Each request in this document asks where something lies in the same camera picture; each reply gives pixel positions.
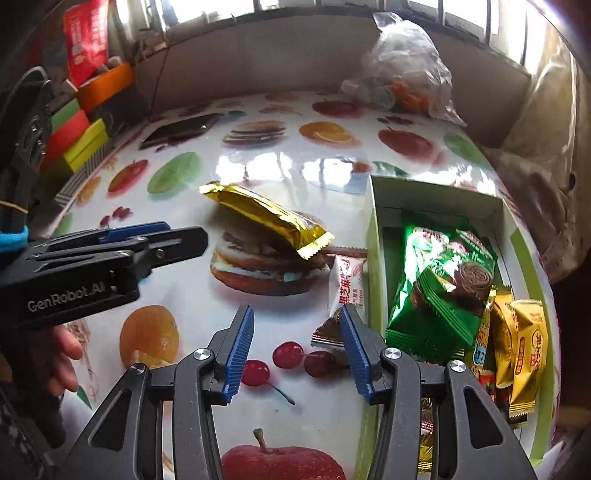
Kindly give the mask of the left person hand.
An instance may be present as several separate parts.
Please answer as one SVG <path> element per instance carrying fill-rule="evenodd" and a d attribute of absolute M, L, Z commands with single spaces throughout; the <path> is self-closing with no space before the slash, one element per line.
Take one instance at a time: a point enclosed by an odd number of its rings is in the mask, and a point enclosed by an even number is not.
<path fill-rule="evenodd" d="M 52 396 L 60 397 L 65 391 L 75 392 L 78 388 L 72 362 L 82 358 L 83 348 L 76 337 L 63 325 L 53 327 L 51 333 L 52 370 L 47 387 Z"/>

